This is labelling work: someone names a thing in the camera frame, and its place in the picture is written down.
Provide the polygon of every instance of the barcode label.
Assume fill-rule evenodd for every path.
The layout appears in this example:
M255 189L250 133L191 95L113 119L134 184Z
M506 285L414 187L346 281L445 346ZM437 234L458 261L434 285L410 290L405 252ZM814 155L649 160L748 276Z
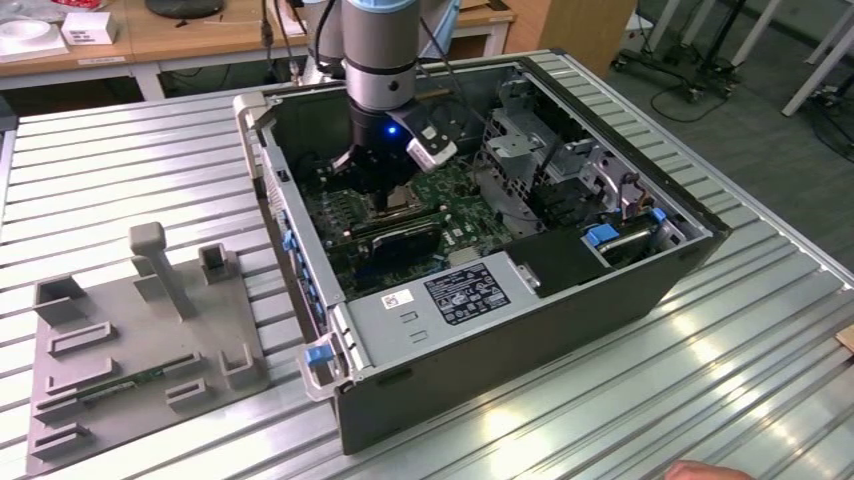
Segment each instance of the barcode label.
M103 63L122 63L126 61L125 57L87 58L78 60L78 65L100 65Z

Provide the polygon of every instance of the cable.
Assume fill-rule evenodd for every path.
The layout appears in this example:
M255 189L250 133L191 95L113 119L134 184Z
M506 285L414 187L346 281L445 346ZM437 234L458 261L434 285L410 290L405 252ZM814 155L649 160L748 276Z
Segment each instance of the cable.
M852 142L849 134L842 129L842 126L833 120L830 115L828 115L828 112L825 112L825 109L824 109L822 105L816 103L816 102L810 103L810 105L812 105L813 109L822 115L822 117L826 120L830 121L830 123L833 124L834 128L846 137L848 141ZM822 143L822 145L825 145L825 147L828 147L828 149L833 153L836 153L840 156L840 158L842 158L848 162L854 163L854 158L852 158L852 156L849 154L846 154L844 151L841 151L840 148L837 148L837 146L822 136L822 134L821 134L821 132L818 130L818 122L816 121L816 117L812 118L810 125L813 127L813 135L816 136L816 139Z
M644 46L641 47L641 54L652 57L654 55L654 52L653 52L653 49L650 48L650 37L646 34L646 28L644 28L644 17L641 16L641 0L638 0L636 15L638 17L638 29L641 29L641 36L644 37Z
M483 118L483 115L481 115L481 112L478 112L478 110L475 110L475 108L471 106L471 103L469 103L469 99L466 98L466 92L463 90L463 86L459 83L459 80L457 78L457 73L454 72L454 68L451 67L451 62L449 61L449 57L445 54L445 50L442 49L442 45L439 45L439 40L437 40L437 36L434 35L433 31L430 30L430 26L427 25L427 21L425 20L425 17L421 17L419 21L421 21L421 24L422 24L422 29L425 30L425 33L427 33L427 37L430 37L430 43L433 43L433 46L437 48L437 51L439 52L439 57L442 58L442 63L445 63L445 68L446 68L446 70L449 72L449 76L451 77L451 81L454 82L454 87L457 89L457 95L459 95L459 98L461 98L463 104L466 105L466 108L469 108L469 110L474 114L474 116L478 119L478 121L483 124L483 126L490 130L490 132L494 135L499 135L499 132L495 130L495 127L493 127L493 125L490 125L490 123L486 121L486 118ZM425 76L427 78L433 79L433 76L430 75L430 72L427 71L425 66L421 63L417 63L417 64L418 64L418 68L422 71L422 73L425 74Z
M289 70L291 71L291 81L299 85L299 67L294 63L294 50L291 49L291 41L289 40L289 33L285 31L285 22L282 21L282 7L279 6L281 0L273 0L274 7L277 9L277 20L279 21L279 31L282 32L282 38L285 39L285 47L289 50Z
M813 105L816 106L816 111L821 114L822 117L825 117L828 122L840 131L840 133L842 134L845 139L849 141L849 143L854 143L854 137L852 137L852 135L849 135L849 133L845 131L845 128L842 128L842 125L840 125L837 123L837 121L833 119L833 117L830 116L828 111L822 108L822 106L818 103L813 103Z
M303 31L303 35L309 37L309 30L306 30L306 25L303 25L303 18L299 16L299 10L294 5L291 5L291 11L294 12L294 17L297 19L297 23L299 23L299 29Z
M175 80L178 83L183 84L185 86L193 88L197 91L201 91L202 93L213 93L219 91L223 86L226 86L226 80L229 79L229 74L231 73L231 65L226 66L226 73L223 74L223 78L219 81L219 84L217 85L217 87L214 87L211 90L205 90L202 88L199 88L199 85L194 85L193 83L187 82L186 80L183 80L181 77L177 77L175 75L170 75L170 77L173 78L173 80Z
M725 98L724 101L721 103L718 103L714 107L712 107L709 110L706 110L700 116L694 117L694 118L677 118L673 117L670 115L668 115L665 112L661 111L661 109L658 108L658 106L656 105L656 100L658 100L658 98L669 93L676 91L677 89L682 88L682 84L680 85L674 85L673 87L668 87L665 90L662 90L661 92L658 92L656 95L653 95L653 97L650 98L650 107L653 108L653 110L656 110L656 113L658 113L662 117L665 117L668 120L672 120L674 122L678 123L697 123L700 122L704 118L706 118L712 112L714 112L716 110L718 110L725 104L726 102L730 101L730 98Z
M330 0L330 3L326 4L326 8L323 9L323 14L321 15L321 21L318 22L318 30L315 31L315 65L321 72L327 73L325 71L325 67L321 64L321 36L323 34L323 27L326 26L326 21L330 18L330 13L333 13L333 7L335 6L337 0Z
M267 70L274 76L275 81L282 82L277 64L273 60L273 43L273 26L270 25L270 16L267 14L267 0L262 0L262 45L265 46L265 53L267 58Z
M677 38L680 38L680 41L682 41L682 35L685 35L685 31L689 29L689 25L692 24L692 21L694 20L694 15L697 14L697 10L700 9L700 6L704 4L704 1L705 0L697 0L697 3L692 7L692 11L689 12L689 16L685 19L685 23L682 24L682 28L680 28L680 33L677 33Z

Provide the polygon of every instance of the metal slotted table surface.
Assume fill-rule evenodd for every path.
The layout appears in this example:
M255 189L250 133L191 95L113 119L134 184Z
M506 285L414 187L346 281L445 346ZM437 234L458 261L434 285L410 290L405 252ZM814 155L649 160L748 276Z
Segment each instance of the metal slotted table surface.
M530 55L736 229L650 315L343 456L293 360L235 92L24 119L0 169L0 478L26 476L34 281L131 275L125 235L143 218L167 227L174 262L206 242L239 252L274 386L52 478L637 479L678 458L758 478L854 476L854 366L833 338L853 321L852 274L568 56Z

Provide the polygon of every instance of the gray plastic peg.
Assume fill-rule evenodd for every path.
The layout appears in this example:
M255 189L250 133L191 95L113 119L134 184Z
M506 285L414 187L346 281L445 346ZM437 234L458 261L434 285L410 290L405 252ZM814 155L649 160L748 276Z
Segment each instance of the gray plastic peg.
M131 239L131 251L149 259L151 269L161 279L166 293L173 300L178 314L183 320L197 315L197 308L187 297L173 265L166 258L166 232L158 222L146 223L131 227L129 233Z

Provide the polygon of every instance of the power supply label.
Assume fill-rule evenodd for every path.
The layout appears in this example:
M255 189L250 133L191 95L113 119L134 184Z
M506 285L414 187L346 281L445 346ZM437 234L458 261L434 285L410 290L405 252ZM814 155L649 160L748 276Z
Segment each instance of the power supply label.
M425 286L451 325L510 305L510 298L483 263L425 282Z

